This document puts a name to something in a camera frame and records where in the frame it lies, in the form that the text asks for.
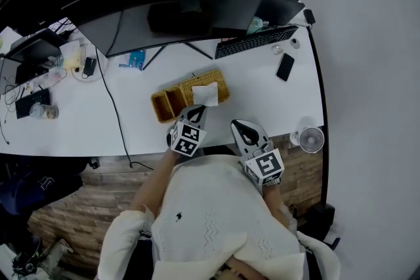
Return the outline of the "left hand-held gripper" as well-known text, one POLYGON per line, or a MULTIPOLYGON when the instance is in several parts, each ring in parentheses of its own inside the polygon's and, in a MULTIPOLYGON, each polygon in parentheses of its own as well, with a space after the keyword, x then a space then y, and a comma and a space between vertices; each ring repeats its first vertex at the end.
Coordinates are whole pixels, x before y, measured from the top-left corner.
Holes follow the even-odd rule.
POLYGON ((193 157, 207 134, 203 130, 206 118, 207 106, 195 104, 183 108, 178 121, 169 129, 167 145, 174 152, 186 157, 193 157))

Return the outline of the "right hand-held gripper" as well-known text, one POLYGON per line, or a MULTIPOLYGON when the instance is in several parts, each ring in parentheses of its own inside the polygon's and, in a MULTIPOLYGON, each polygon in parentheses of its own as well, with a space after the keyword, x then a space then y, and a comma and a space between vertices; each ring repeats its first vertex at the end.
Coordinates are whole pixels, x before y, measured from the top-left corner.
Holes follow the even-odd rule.
POLYGON ((234 119, 230 124, 234 141, 241 153, 243 173, 260 194, 266 186, 277 186, 282 182, 285 167, 279 149, 265 130, 250 121, 234 119))

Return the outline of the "white tissue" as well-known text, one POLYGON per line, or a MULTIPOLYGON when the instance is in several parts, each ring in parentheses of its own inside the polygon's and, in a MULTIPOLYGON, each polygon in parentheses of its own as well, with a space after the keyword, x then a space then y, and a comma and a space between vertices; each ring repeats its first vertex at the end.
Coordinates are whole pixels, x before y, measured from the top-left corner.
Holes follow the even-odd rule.
POLYGON ((192 87, 194 105, 215 107, 219 104, 218 83, 192 87))

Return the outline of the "person's right forearm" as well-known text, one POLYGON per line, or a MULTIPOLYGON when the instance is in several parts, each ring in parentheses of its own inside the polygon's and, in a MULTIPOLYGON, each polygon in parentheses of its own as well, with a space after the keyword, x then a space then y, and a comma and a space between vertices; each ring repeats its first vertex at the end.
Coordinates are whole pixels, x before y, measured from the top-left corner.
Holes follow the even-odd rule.
POLYGON ((262 188, 262 197, 271 215, 292 234, 296 235, 297 221, 285 205, 279 185, 264 186, 262 188))

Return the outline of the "person's left forearm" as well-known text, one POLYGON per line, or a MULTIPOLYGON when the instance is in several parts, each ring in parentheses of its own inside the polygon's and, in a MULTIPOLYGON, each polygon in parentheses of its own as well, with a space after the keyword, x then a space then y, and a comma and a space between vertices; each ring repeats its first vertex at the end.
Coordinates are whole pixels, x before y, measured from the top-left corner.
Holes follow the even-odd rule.
POLYGON ((179 156, 179 153, 172 151, 170 148, 164 153, 157 168, 135 193, 129 210, 140 212, 149 210, 153 215, 157 215, 179 156))

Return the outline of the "white knit sweater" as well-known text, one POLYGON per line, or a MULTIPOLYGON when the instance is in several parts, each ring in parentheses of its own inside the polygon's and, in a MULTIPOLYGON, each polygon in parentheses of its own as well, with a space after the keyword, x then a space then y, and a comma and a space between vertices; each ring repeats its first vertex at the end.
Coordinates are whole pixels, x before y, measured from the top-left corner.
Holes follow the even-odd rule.
POLYGON ((177 161, 156 216, 110 225, 98 280, 339 280, 330 247, 279 223, 241 169, 231 155, 177 161))

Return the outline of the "black smartphone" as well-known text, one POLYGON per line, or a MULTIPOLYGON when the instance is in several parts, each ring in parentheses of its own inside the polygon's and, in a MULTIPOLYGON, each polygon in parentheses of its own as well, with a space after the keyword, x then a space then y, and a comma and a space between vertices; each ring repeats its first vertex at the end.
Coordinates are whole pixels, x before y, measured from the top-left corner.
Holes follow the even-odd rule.
POLYGON ((294 63, 295 59, 287 53, 284 53, 276 71, 276 77, 282 81, 287 81, 294 63))

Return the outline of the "blue packet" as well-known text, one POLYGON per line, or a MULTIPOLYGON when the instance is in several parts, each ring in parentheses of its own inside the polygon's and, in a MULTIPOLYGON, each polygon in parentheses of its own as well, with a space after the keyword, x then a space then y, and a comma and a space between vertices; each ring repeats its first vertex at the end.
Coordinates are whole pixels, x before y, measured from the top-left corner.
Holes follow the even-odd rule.
POLYGON ((120 68, 137 69, 142 71, 144 61, 146 59, 146 53, 144 50, 136 50, 125 54, 121 57, 119 62, 120 68))

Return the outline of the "black office chair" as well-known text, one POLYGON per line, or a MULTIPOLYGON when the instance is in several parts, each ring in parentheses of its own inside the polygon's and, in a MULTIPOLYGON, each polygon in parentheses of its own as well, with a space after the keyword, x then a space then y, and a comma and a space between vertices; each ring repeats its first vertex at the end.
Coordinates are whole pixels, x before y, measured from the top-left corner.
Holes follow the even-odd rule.
POLYGON ((340 237, 335 238, 332 243, 327 243, 325 241, 325 238, 329 233, 329 229, 333 224, 335 215, 335 208, 333 206, 327 203, 316 203, 303 215, 298 215, 298 209, 295 205, 290 205, 289 209, 294 219, 298 222, 298 231, 325 243, 331 250, 335 250, 337 248, 337 245, 341 240, 340 237))

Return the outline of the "wide curved black monitor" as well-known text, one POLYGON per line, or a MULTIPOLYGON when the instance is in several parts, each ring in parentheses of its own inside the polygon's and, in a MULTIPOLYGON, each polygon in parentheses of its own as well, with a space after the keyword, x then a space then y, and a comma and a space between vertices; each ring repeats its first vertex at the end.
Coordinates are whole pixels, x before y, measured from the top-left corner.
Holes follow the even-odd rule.
POLYGON ((241 37, 262 0, 77 0, 62 12, 107 58, 141 49, 241 37))

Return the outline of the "pale green container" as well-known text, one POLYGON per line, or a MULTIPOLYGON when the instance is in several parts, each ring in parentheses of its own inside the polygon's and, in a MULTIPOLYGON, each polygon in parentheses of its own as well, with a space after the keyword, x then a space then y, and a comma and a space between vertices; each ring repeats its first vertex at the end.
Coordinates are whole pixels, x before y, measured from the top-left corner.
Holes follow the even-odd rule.
POLYGON ((264 21, 263 19, 254 16, 248 29, 246 35, 253 35, 255 33, 262 32, 270 27, 269 21, 264 21))

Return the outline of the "black charger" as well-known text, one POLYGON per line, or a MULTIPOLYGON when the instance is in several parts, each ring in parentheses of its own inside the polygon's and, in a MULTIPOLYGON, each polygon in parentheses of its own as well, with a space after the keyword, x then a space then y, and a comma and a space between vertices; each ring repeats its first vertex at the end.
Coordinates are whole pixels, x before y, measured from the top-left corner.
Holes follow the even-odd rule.
POLYGON ((85 65, 83 67, 83 72, 81 74, 82 79, 87 79, 94 74, 96 63, 97 63, 96 58, 86 57, 85 65))

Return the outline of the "short black keyboard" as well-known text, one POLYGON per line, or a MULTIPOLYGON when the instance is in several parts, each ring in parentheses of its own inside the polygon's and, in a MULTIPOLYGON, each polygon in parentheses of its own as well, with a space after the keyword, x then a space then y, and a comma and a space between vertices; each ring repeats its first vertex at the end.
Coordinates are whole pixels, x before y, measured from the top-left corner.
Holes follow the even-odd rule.
POLYGON ((30 115, 31 107, 34 104, 49 105, 51 103, 51 95, 49 89, 42 89, 28 96, 22 97, 15 102, 16 118, 21 119, 30 115))

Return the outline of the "black flat monitor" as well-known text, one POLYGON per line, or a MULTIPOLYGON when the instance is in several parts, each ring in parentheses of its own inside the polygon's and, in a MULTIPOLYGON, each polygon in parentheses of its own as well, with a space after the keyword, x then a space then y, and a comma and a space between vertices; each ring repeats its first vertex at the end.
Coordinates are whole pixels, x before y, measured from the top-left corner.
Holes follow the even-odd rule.
POLYGON ((5 58, 18 62, 15 83, 21 85, 48 72, 50 58, 62 55, 60 47, 68 41, 49 28, 15 41, 5 58))

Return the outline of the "plain black monitor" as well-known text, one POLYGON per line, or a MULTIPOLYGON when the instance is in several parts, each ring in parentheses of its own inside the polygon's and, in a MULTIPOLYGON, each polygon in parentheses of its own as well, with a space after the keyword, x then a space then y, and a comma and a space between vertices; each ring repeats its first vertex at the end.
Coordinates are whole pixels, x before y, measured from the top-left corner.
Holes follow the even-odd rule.
POLYGON ((61 20, 62 8, 75 0, 8 0, 0 8, 0 32, 9 27, 27 36, 61 20))

